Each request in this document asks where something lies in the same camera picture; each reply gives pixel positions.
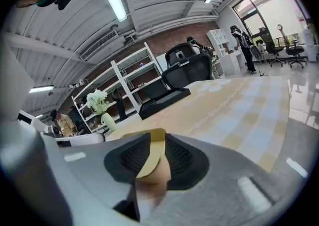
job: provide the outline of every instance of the black mesh pad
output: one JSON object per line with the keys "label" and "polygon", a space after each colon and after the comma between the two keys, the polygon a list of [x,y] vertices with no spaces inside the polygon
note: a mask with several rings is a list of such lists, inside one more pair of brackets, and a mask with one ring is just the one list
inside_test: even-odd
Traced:
{"label": "black mesh pad", "polygon": [[195,55],[192,46],[188,43],[182,43],[175,47],[173,47],[171,50],[169,50],[165,54],[166,62],[169,63],[170,66],[174,65],[180,60],[180,57],[177,57],[176,54],[179,52],[182,52],[182,54],[185,56],[185,58],[191,57]]}
{"label": "black mesh pad", "polygon": [[162,79],[171,89],[184,88],[196,81],[210,80],[211,57],[208,53],[201,53],[180,61],[165,70]]}
{"label": "black mesh pad", "polygon": [[110,151],[104,158],[104,167],[117,182],[133,184],[150,155],[151,134]]}
{"label": "black mesh pad", "polygon": [[171,174],[168,190],[192,188],[204,178],[209,169],[209,160],[204,152],[171,134],[165,135],[165,156]]}

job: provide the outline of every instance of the black office chair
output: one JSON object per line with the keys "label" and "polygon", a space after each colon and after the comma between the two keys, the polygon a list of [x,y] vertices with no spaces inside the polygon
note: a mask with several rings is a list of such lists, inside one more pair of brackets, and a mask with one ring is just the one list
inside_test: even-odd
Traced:
{"label": "black office chair", "polygon": [[273,42],[273,38],[271,37],[270,33],[266,31],[265,28],[259,28],[260,31],[260,37],[266,44],[266,50],[269,54],[274,54],[276,55],[276,58],[270,62],[270,66],[272,67],[274,63],[279,62],[281,66],[283,66],[283,62],[278,59],[277,56],[279,56],[279,52],[281,52],[284,49],[284,46],[275,46],[275,43]]}
{"label": "black office chair", "polygon": [[112,92],[112,98],[116,102],[116,106],[118,107],[120,121],[125,120],[127,116],[125,113],[122,95],[117,89],[114,89],[114,91]]}
{"label": "black office chair", "polygon": [[211,80],[211,56],[209,53],[200,53],[165,70],[161,75],[164,83],[171,89],[185,86],[203,80]]}
{"label": "black office chair", "polygon": [[287,54],[294,56],[293,60],[289,60],[288,61],[288,64],[290,65],[290,67],[292,68],[292,65],[297,62],[297,63],[299,63],[301,65],[302,68],[304,68],[302,62],[305,62],[305,64],[307,65],[307,61],[301,59],[300,55],[299,55],[300,53],[305,51],[304,48],[302,46],[297,46],[297,43],[299,42],[297,39],[293,40],[294,46],[290,47],[289,40],[286,37],[286,35],[285,35],[284,31],[283,31],[283,27],[280,24],[278,24],[278,30],[280,30],[282,36],[284,37]]}
{"label": "black office chair", "polygon": [[193,51],[193,48],[190,44],[188,43],[178,44],[177,46],[173,47],[171,50],[169,50],[165,54],[167,68],[169,69],[171,66],[173,66],[180,60],[186,59],[193,55],[196,55],[196,53]]}

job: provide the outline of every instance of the white shelving unit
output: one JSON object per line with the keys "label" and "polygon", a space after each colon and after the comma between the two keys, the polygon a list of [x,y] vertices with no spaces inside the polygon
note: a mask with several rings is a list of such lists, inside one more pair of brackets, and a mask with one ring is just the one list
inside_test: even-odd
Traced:
{"label": "white shelving unit", "polygon": [[207,32],[207,37],[209,38],[210,42],[212,43],[215,51],[217,52],[218,59],[222,67],[219,67],[219,72],[223,72],[221,76],[225,78],[226,75],[233,75],[240,71],[237,55],[238,52],[233,52],[228,54],[225,51],[224,44],[228,46],[229,39],[223,29],[214,29]]}
{"label": "white shelving unit", "polygon": [[[76,105],[76,99],[86,97],[89,93],[94,92],[95,89],[98,89],[105,82],[109,81],[111,78],[116,76],[118,80],[116,80],[114,83],[112,83],[107,88],[105,88],[104,91],[108,92],[108,94],[111,94],[111,92],[115,88],[123,87],[123,89],[126,93],[123,96],[123,99],[129,98],[132,105],[133,105],[131,108],[126,109],[126,115],[130,116],[134,112],[138,113],[140,110],[141,104],[143,102],[145,102],[145,101],[141,101],[137,92],[142,90],[146,86],[148,86],[148,85],[150,85],[158,80],[161,80],[162,70],[161,70],[157,60],[155,59],[154,55],[152,54],[150,48],[148,47],[148,45],[146,43],[144,43],[144,45],[145,45],[144,48],[129,55],[128,57],[124,58],[123,60],[121,60],[117,63],[115,61],[112,61],[111,62],[112,66],[109,69],[104,71],[101,75],[99,75],[92,82],[90,82],[86,87],[84,87],[84,89],[81,92],[79,92],[79,94],[77,96],[72,97],[72,100],[73,100],[75,107],[77,108],[78,112],[80,113],[86,126],[89,128],[89,130],[92,133],[104,131],[104,129],[106,128],[106,125],[101,124],[93,129],[90,128],[89,122],[92,121],[94,119],[94,117],[96,117],[96,115],[94,113],[92,113],[91,115],[84,117],[83,110],[85,109],[85,107],[87,105],[85,104],[82,107],[78,108]],[[139,68],[135,69],[134,71],[127,73],[127,71],[129,71],[129,68],[131,66],[133,66],[134,64],[137,64],[138,62],[142,62],[143,65],[140,66]],[[140,86],[140,87],[135,89],[135,87],[133,87],[132,81],[135,78],[139,77],[140,75],[150,71],[151,69],[155,69],[158,76],[156,78],[154,78],[153,80],[146,82],[143,86]],[[115,104],[116,104],[116,102],[112,102],[109,104],[109,107],[111,107]],[[120,118],[119,115],[116,115],[113,117],[113,120],[117,121],[117,120],[119,120],[119,118]]]}
{"label": "white shelving unit", "polygon": [[223,29],[210,30],[206,35],[213,45],[219,59],[228,54],[225,51],[223,44],[229,43],[229,39]]}

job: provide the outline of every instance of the white cabinet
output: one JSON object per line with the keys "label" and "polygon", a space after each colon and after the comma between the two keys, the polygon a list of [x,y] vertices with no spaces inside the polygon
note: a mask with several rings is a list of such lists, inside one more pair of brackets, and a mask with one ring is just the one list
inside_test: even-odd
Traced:
{"label": "white cabinet", "polygon": [[237,56],[240,54],[239,51],[235,51],[228,54],[225,51],[224,44],[229,43],[229,39],[223,29],[214,29],[207,32],[207,37],[212,43],[214,50],[217,52],[217,56],[220,63],[223,66],[225,75],[233,75],[240,71],[241,64],[238,63]]}
{"label": "white cabinet", "polygon": [[234,75],[240,71],[237,55],[237,52],[233,52],[231,54],[225,55],[220,59],[226,75]]}
{"label": "white cabinet", "polygon": [[223,66],[220,60],[214,62],[211,66],[212,78],[213,79],[223,79],[226,78]]}
{"label": "white cabinet", "polygon": [[217,53],[219,59],[227,55],[227,52],[223,46],[229,42],[229,39],[223,29],[213,29],[207,32],[207,37],[209,38],[211,44],[214,47],[214,50]]}

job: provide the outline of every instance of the tabletop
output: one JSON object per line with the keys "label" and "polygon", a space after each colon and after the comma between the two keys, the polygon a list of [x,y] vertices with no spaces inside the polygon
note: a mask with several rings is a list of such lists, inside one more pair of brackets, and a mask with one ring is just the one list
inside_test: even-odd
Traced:
{"label": "tabletop", "polygon": [[285,77],[200,81],[191,95],[141,120],[117,124],[106,141],[153,128],[233,149],[270,172],[285,139],[289,92]]}

